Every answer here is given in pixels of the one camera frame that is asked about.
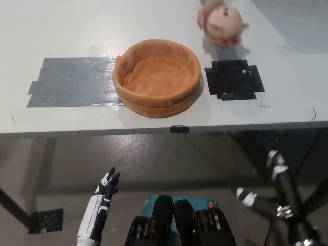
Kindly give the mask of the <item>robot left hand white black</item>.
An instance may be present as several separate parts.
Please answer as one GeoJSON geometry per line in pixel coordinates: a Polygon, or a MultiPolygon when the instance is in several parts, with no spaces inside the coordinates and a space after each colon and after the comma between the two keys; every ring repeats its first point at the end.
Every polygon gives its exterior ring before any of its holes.
{"type": "Polygon", "coordinates": [[[89,199],[78,233],[77,245],[100,245],[112,196],[118,191],[120,173],[112,167],[89,199]]]}

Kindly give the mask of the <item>robot right hand white black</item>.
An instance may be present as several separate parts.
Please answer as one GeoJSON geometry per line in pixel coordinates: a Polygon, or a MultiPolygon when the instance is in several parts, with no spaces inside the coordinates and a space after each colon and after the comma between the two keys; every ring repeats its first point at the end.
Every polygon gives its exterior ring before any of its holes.
{"type": "Polygon", "coordinates": [[[276,203],[243,187],[236,190],[236,197],[244,206],[268,219],[297,217],[301,214],[300,195],[289,167],[278,150],[268,153],[267,167],[277,193],[276,203]]]}

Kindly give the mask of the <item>person's hand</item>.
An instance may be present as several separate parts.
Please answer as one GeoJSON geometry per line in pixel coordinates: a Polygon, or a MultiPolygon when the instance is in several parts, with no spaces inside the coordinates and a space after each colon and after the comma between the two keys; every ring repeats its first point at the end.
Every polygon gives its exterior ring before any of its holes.
{"type": "Polygon", "coordinates": [[[209,15],[218,7],[225,5],[223,0],[206,0],[198,10],[197,23],[200,29],[204,29],[209,15]]]}

